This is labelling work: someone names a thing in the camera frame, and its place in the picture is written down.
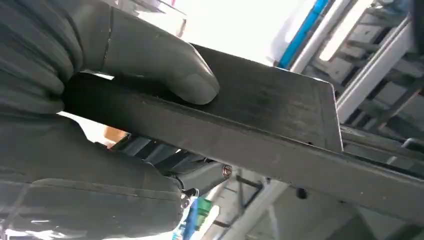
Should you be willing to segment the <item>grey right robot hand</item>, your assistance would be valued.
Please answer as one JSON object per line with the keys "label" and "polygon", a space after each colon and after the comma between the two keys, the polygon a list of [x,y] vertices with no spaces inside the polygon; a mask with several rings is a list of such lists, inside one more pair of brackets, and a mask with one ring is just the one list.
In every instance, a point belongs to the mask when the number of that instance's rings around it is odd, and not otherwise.
{"label": "grey right robot hand", "polygon": [[220,86],[196,49],[103,0],[0,3],[0,232],[42,239],[139,238],[175,230],[182,186],[99,146],[61,115],[76,74],[158,80],[205,105]]}

